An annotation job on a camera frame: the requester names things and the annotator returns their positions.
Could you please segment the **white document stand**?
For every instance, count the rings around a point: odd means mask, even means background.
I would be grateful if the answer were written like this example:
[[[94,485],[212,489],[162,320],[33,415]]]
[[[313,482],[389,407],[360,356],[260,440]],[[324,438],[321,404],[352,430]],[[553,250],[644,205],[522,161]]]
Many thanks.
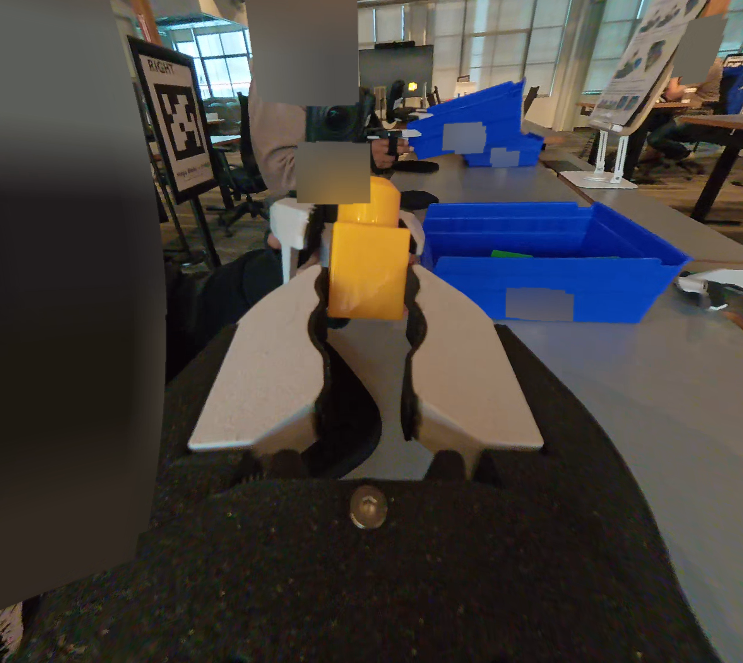
[[[596,164],[561,171],[583,190],[634,189],[623,177],[629,139],[655,108],[672,77],[701,82],[716,58],[731,0],[651,0],[618,69],[593,107],[598,131]]]

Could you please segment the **black sign with square marker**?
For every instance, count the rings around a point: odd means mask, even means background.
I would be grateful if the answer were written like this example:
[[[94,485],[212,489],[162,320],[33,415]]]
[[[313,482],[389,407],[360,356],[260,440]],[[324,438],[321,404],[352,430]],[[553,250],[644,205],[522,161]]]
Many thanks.
[[[215,151],[192,57],[136,37],[127,37],[137,81],[165,170],[169,198],[192,209],[206,264],[221,265],[200,196],[218,185]]]

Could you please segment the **dark monitor screen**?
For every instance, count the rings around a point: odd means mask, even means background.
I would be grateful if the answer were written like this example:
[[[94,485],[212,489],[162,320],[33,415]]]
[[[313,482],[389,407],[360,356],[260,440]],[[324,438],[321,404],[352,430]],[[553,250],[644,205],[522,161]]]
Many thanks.
[[[388,90],[397,80],[405,83],[406,98],[432,92],[434,47],[394,46],[361,49],[358,52],[360,86],[370,91]]]

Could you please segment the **blue plastic bin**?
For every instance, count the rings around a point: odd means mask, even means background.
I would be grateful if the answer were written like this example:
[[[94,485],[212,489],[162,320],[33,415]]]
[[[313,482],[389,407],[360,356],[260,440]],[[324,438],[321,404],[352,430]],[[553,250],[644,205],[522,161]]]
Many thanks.
[[[522,130],[525,82],[506,82],[429,107],[407,138],[419,159],[452,154],[467,167],[533,167],[544,139]]]
[[[494,321],[636,324],[692,260],[601,203],[437,203],[423,231],[422,265]]]

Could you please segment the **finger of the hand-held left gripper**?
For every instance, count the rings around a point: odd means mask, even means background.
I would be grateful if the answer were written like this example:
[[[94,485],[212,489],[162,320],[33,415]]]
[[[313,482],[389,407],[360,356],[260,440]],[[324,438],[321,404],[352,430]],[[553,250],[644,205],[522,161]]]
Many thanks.
[[[270,207],[270,230],[280,245],[283,283],[303,265],[300,256],[317,254],[323,264],[323,211],[311,203],[279,200]]]
[[[400,211],[398,228],[409,233],[410,259],[420,260],[425,246],[425,234],[420,219],[412,212]]]

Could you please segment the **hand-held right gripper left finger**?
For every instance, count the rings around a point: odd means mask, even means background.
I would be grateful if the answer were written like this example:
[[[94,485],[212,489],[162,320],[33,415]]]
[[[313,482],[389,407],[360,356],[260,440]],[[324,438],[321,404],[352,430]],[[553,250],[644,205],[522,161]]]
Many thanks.
[[[318,438],[325,360],[310,336],[321,305],[311,266],[264,297],[239,321],[188,441],[194,453],[303,452]]]

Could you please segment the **orange mega block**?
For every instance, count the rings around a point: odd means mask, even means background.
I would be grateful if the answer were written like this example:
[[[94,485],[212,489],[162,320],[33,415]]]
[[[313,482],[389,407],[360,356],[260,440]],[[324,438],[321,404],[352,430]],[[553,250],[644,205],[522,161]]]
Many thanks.
[[[330,318],[403,318],[411,233],[399,224],[400,209],[401,193],[379,176],[371,178],[369,203],[338,206],[330,242]]]

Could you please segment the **wooden table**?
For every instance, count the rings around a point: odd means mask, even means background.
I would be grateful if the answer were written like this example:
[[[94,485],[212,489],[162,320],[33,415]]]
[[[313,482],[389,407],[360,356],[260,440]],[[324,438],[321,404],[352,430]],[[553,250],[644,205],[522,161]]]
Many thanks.
[[[713,140],[713,143],[723,145],[724,149],[690,215],[694,221],[707,224],[708,214],[742,149],[742,115],[684,115],[680,117],[680,121],[706,130],[717,130],[724,135]]]

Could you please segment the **black office chair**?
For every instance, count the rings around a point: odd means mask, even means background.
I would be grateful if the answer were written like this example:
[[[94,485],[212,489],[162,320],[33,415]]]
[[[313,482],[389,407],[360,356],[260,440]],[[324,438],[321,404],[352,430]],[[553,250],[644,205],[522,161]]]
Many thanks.
[[[255,195],[263,194],[267,186],[259,172],[253,152],[248,98],[242,92],[238,92],[237,97],[240,107],[237,147],[241,165],[233,166],[229,163],[226,142],[217,144],[215,138],[212,140],[215,152],[215,176],[224,203],[224,210],[218,213],[218,225],[228,238],[233,236],[232,226],[246,214],[249,214],[252,219],[260,217],[263,220],[269,220],[266,201],[255,198]]]

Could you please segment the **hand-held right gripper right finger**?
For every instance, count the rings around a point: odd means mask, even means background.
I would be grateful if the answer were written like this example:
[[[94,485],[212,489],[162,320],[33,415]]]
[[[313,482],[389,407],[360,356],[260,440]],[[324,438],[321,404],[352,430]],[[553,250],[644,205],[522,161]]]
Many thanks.
[[[409,269],[405,304],[404,438],[432,453],[541,450],[543,436],[490,317],[424,267]]]

